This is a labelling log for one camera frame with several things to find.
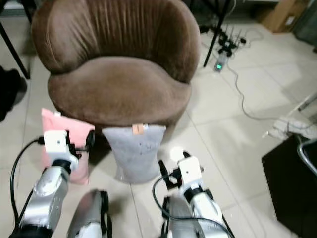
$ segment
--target orange tag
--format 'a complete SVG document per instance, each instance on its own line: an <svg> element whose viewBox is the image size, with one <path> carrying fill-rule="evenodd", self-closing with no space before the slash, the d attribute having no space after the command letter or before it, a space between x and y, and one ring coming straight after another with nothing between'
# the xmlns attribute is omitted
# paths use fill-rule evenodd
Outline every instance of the orange tag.
<svg viewBox="0 0 317 238"><path fill-rule="evenodd" d="M142 135L144 132L143 124L132 125L132 132L134 135Z"/></svg>

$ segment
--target cardboard box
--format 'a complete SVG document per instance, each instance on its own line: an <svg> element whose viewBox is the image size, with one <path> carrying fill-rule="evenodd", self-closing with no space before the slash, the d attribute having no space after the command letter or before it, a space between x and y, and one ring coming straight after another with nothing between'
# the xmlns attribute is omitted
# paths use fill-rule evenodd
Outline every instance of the cardboard box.
<svg viewBox="0 0 317 238"><path fill-rule="evenodd" d="M275 8L261 7L256 19L273 33L290 32L309 4L309 0L280 0Z"/></svg>

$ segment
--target pink cloth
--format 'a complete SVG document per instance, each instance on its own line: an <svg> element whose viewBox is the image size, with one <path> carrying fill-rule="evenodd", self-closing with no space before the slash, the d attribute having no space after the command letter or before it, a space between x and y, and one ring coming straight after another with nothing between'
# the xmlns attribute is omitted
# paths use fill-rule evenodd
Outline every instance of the pink cloth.
<svg viewBox="0 0 317 238"><path fill-rule="evenodd" d="M95 130L93 125L88 123L55 115L51 111L42 108L42 124L43 132L47 130L69 130L70 142L74 143L76 147L81 147L86 144L86 137L90 130ZM88 166L89 153L83 152L79 159L78 167L70 174L70 181L76 184L89 183L89 166ZM50 166L50 159L45 152L45 147L42 150L43 166Z"/></svg>

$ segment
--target brown armchair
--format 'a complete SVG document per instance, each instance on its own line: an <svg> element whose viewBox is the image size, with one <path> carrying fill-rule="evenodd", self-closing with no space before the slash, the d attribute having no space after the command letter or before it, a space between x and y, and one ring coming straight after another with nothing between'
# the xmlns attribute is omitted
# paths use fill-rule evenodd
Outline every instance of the brown armchair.
<svg viewBox="0 0 317 238"><path fill-rule="evenodd" d="M63 115L96 126L173 126L191 95L200 33L179 0L52 0L32 37Z"/></svg>

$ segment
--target tiled floor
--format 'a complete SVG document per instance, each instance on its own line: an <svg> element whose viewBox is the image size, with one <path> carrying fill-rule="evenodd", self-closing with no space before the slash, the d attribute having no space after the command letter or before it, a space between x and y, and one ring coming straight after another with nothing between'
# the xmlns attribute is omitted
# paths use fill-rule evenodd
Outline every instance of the tiled floor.
<svg viewBox="0 0 317 238"><path fill-rule="evenodd" d="M0 231L8 237L13 225L9 201L9 173L22 145L41 134L42 107L53 110L48 98L48 71L32 50L26 18L3 18L5 28L30 66L31 80L24 99L0 123ZM272 35L258 24L237 24L235 32L251 30L247 38L259 38L251 47L236 52L229 64L239 74L238 85L246 96L246 109L257 116L286 114L297 102L317 90L317 55L312 46L297 41L292 34ZM237 238L294 238L275 217L265 180L261 156L280 141L262 138L272 121L255 121L243 115L239 94L234 88L234 75L212 70L215 59L202 68L211 42L210 34L202 36L202 56L187 111L177 129L159 151L169 168L175 167L170 150L181 146L197 156L205 168L206 186L231 225ZM0 39L0 65L17 68L11 54ZM302 115L296 118L306 120ZM34 181L41 174L41 149L32 147L19 166L16 184L19 209ZM116 164L108 154L91 173L89 186L70 185L64 201L62 218L54 238L65 237L75 208L85 192L92 188L106 189L110 196L115 238L157 238L162 219L151 195L152 182L126 185L114 180ZM158 188L162 201L167 194Z"/></svg>

